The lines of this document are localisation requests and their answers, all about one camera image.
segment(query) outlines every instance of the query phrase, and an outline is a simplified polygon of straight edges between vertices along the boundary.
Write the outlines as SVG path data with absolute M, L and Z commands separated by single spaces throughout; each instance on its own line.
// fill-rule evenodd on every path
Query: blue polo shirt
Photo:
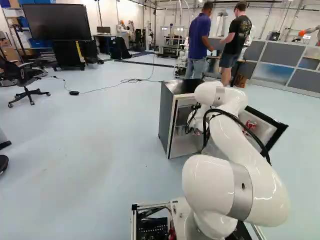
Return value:
M 209 36 L 211 20 L 204 13 L 200 13 L 190 24 L 189 54 L 190 59 L 202 59 L 207 56 L 207 47 L 202 42 L 202 36 Z

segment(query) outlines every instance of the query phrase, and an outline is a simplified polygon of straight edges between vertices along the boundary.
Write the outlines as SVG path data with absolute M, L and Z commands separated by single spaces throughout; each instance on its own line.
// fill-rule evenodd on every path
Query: computer monitor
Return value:
M 110 34 L 111 28 L 109 26 L 97 26 L 96 31 L 101 34 Z
M 34 39 L 91 40 L 85 5 L 22 4 L 22 8 Z

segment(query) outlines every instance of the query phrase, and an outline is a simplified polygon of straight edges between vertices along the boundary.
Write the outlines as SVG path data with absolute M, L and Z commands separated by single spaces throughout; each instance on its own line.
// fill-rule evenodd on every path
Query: office chair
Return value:
M 48 75 L 48 72 L 33 67 L 34 62 L 28 62 L 17 66 L 14 62 L 16 61 L 8 61 L 4 57 L 0 55 L 0 68 L 3 69 L 3 73 L 0 74 L 1 80 L 9 80 L 15 82 L 18 87 L 23 87 L 23 93 L 17 93 L 14 96 L 14 100 L 8 102 L 8 107 L 13 108 L 13 103 L 20 101 L 21 99 L 28 97 L 30 104 L 35 105 L 35 102 L 32 100 L 31 95 L 47 95 L 50 96 L 50 92 L 41 92 L 38 88 L 37 90 L 29 91 L 26 86 L 32 84 L 34 81 L 41 79 Z

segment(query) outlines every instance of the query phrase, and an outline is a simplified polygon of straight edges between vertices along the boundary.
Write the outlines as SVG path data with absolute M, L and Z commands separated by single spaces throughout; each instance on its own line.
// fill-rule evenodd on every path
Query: black cable on floor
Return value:
M 156 54 L 153 53 L 153 63 L 152 64 L 155 64 L 155 56 Z M 151 75 L 148 77 L 148 78 L 131 78 L 131 79 L 123 79 L 121 80 L 118 84 L 115 84 L 115 85 L 111 85 L 111 86 L 106 86 L 106 87 L 101 87 L 101 88 L 97 88 L 97 89 L 93 89 L 93 90 L 90 90 L 90 91 L 85 91 L 85 92 L 79 92 L 79 91 L 74 91 L 74 90 L 71 90 L 69 88 L 67 88 L 66 84 L 67 84 L 67 81 L 64 79 L 64 78 L 59 78 L 57 76 L 51 76 L 51 78 L 55 78 L 55 79 L 60 79 L 60 80 L 63 80 L 64 81 L 64 89 L 67 90 L 69 92 L 70 95 L 74 95 L 74 96 L 77 96 L 79 94 L 88 94 L 88 93 L 92 93 L 92 92 L 95 92 L 95 91 L 100 91 L 100 90 L 103 90 L 103 89 L 110 89 L 110 88 L 115 88 L 121 84 L 136 84 L 136 83 L 140 83 L 140 82 L 156 82 L 156 83 L 160 83 L 160 82 L 163 82 L 163 81 L 153 81 L 153 80 L 150 80 L 154 74 L 154 70 L 155 70 L 155 65 L 152 66 L 152 72 L 151 72 Z

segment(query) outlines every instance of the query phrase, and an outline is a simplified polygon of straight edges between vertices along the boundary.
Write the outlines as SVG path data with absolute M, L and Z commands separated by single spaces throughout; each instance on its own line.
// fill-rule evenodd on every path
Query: jeans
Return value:
M 205 69 L 206 58 L 188 58 L 188 67 L 185 72 L 185 79 L 202 79 Z

